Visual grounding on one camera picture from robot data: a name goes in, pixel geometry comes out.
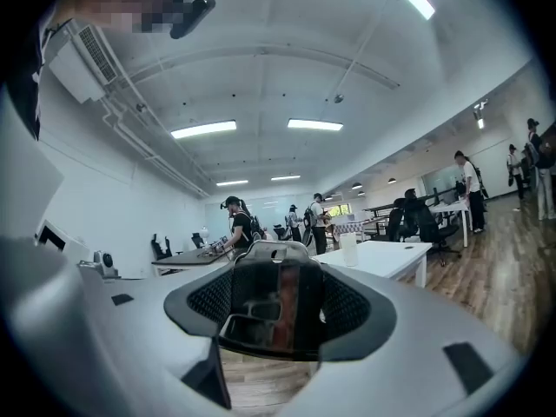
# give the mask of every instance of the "white wall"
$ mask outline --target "white wall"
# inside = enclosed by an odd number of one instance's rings
[[[79,105],[48,69],[41,80],[40,149],[63,174],[44,216],[91,252],[109,251],[124,277],[151,275],[150,240],[164,233],[172,251],[193,248],[202,205],[140,161],[96,115]]]
[[[237,196],[248,205],[249,212],[257,216],[261,227],[268,230],[272,230],[275,224],[284,225],[284,216],[288,214],[289,207],[292,204],[295,204],[298,208],[297,215],[301,217],[305,209],[313,201],[313,193],[275,195],[262,198],[239,195]],[[210,233],[209,240],[216,240],[221,236],[231,235],[231,222],[228,219],[228,211],[220,210],[220,202],[205,205],[205,225]]]
[[[369,207],[389,204],[403,195],[405,189],[419,188],[426,194],[422,176],[454,165],[453,155],[463,151],[480,168],[483,182],[490,196],[504,195],[515,190],[507,186],[506,158],[513,139],[513,131],[503,116],[485,120],[485,128],[478,129],[473,120],[469,128],[455,136],[444,138],[428,151],[415,153],[403,162],[388,167],[383,174],[364,182]],[[388,185],[393,177],[398,182]]]
[[[556,107],[548,97],[548,79],[538,61],[531,61],[509,83],[503,112],[512,129],[514,145],[519,150],[527,142],[528,118],[539,122],[539,133],[556,120]]]
[[[406,190],[409,189],[415,189],[415,194],[418,197],[425,195],[422,190],[422,181],[420,178],[410,178],[405,181],[398,181],[397,183],[390,184],[383,189],[366,191],[367,209],[392,204],[395,199],[404,197]]]
[[[459,54],[463,51],[458,50],[456,40],[456,47],[449,46],[450,57],[447,59],[441,52],[446,46],[440,41],[442,36],[433,30],[434,26],[438,28],[439,25],[431,19],[435,48],[431,48],[422,59],[428,65],[428,72],[437,75],[437,84],[430,89],[427,96],[420,95],[416,100],[404,95],[403,85],[397,89],[399,101],[396,103],[400,107],[393,109],[390,117],[386,113],[380,113],[380,116],[373,119],[374,123],[383,126],[383,134],[373,136],[372,147],[356,150],[357,154],[350,156],[347,165],[335,171],[327,169],[318,183],[319,190],[328,191],[339,187],[350,178],[419,140],[462,110],[473,106],[533,58],[533,51],[526,37],[515,28],[509,11],[504,11],[494,0],[476,0],[473,5],[482,6],[473,31],[475,48],[465,51],[463,56]],[[460,10],[473,8],[461,6]],[[419,80],[420,76],[415,75],[414,79]]]

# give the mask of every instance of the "pants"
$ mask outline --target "pants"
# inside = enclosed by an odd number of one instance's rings
[[[550,169],[537,169],[537,202],[539,204],[539,219],[546,217],[545,203],[548,217],[554,218],[553,179]]]
[[[523,178],[521,175],[513,175],[513,179],[515,179],[515,183],[518,186],[518,196],[520,200],[523,200]]]
[[[483,210],[483,197],[480,191],[472,191],[469,194],[469,209],[473,217],[473,230],[485,227],[485,214]]]
[[[325,254],[327,252],[327,237],[324,234],[324,227],[313,227],[313,237],[316,254]]]
[[[295,242],[301,242],[301,233],[299,232],[299,227],[292,227],[292,239]]]

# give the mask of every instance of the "black t-shirt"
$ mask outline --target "black t-shirt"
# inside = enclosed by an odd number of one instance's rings
[[[243,227],[242,237],[234,245],[235,248],[248,248],[253,243],[253,236],[251,235],[251,218],[244,213],[238,212],[234,217],[234,224],[232,226],[232,233],[234,233],[237,226]]]
[[[53,31],[47,30],[54,9],[50,9],[31,30],[17,57],[14,57],[6,79],[10,98],[29,132],[38,140],[41,130],[38,83],[44,66],[43,52]]]
[[[542,140],[540,139],[539,135],[537,133],[533,133],[530,136],[529,141],[535,147],[537,153],[539,153],[539,161],[535,164],[535,167],[537,167],[537,169],[551,168],[554,162],[550,157],[540,152],[540,146],[542,145]]]

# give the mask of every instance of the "office chair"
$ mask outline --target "office chair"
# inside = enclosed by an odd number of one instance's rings
[[[169,241],[168,240],[166,241],[167,241],[166,252],[162,252],[160,245],[158,244],[158,242],[156,242],[156,234],[154,234],[153,239],[150,240],[150,246],[152,247],[153,252],[155,253],[155,258],[157,261],[172,256],[172,253],[170,252],[170,247],[168,246]]]
[[[416,198],[406,199],[403,207],[403,227],[400,227],[400,236],[404,241],[406,238],[417,235],[419,232],[417,214],[421,207],[425,207],[428,210],[427,205],[423,201]]]
[[[403,206],[405,199],[398,198],[394,201],[394,208],[390,210],[388,215],[388,225],[385,235],[375,235],[371,237],[372,241],[382,242],[400,242],[401,234],[401,219],[403,218]]]
[[[458,258],[461,258],[461,253],[458,250],[452,250],[446,244],[446,238],[454,235],[458,231],[459,227],[457,225],[448,224],[444,228],[439,228],[433,214],[424,202],[419,206],[416,205],[412,214],[417,220],[417,224],[419,226],[420,240],[422,242],[431,242],[433,244],[433,248],[429,251],[429,254],[439,254],[440,265],[442,267],[446,266],[446,260],[443,256],[444,254],[456,254]]]
[[[311,242],[313,242],[313,230],[311,230],[310,227],[306,227],[303,232],[303,236],[301,237],[301,244],[305,247],[309,247]]]
[[[193,236],[191,237],[191,241],[195,244],[195,247],[197,248],[201,248],[202,245],[205,243],[198,233],[193,234]]]
[[[281,224],[275,224],[273,230],[276,233],[276,236],[278,236],[278,241],[289,241],[292,239],[289,227],[284,228]]]

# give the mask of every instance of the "white shirt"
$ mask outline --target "white shirt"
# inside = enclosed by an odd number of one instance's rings
[[[479,178],[477,177],[477,172],[475,171],[475,169],[473,168],[473,165],[467,161],[466,164],[463,166],[463,173],[466,177],[466,184],[467,184],[467,178],[471,178],[471,186],[469,187],[469,191],[471,192],[476,192],[476,191],[480,191],[480,184],[479,184]]]
[[[506,162],[507,162],[508,167],[509,167],[510,165],[517,165],[518,163],[520,163],[520,161],[519,161],[519,159],[516,157],[516,155],[515,155],[515,154],[512,155],[511,153],[507,156]],[[513,175],[521,175],[521,176],[523,176],[523,174],[521,173],[521,167],[512,168],[512,174],[513,174]]]
[[[317,201],[311,204],[311,211],[313,212],[314,217],[317,218],[315,227],[326,227],[324,221],[321,218],[318,218],[319,215],[324,215],[324,208],[322,208]]]
[[[289,212],[289,226],[292,228],[299,227],[299,220],[297,219],[297,214],[295,212]]]

